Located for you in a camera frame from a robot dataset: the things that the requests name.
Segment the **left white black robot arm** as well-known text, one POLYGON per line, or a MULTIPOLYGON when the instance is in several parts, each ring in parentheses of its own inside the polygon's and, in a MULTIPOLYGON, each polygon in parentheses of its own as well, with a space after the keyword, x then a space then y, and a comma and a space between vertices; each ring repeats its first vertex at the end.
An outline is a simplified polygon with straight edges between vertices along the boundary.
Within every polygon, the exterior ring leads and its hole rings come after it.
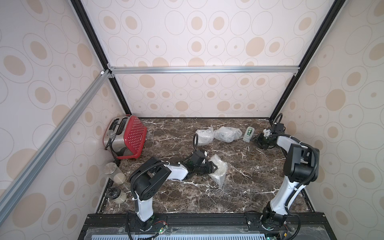
POLYGON ((215 173, 219 167, 197 154, 187 162, 171 164, 151 157, 130 176, 131 193, 137 218, 149 222, 154 216, 153 197, 168 180, 185 181, 194 176, 215 173))

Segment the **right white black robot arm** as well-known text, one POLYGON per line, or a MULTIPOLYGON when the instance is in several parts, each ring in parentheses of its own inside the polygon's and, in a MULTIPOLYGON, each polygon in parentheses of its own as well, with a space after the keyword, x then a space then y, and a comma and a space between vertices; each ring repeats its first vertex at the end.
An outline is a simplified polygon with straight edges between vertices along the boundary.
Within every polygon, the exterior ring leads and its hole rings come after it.
POLYGON ((319 175, 320 152, 318 149, 287 134, 270 134, 268 130, 257 137, 262 149, 280 147, 286 153, 283 167, 284 180, 276 196, 263 210, 265 219, 282 219, 299 192, 319 175))

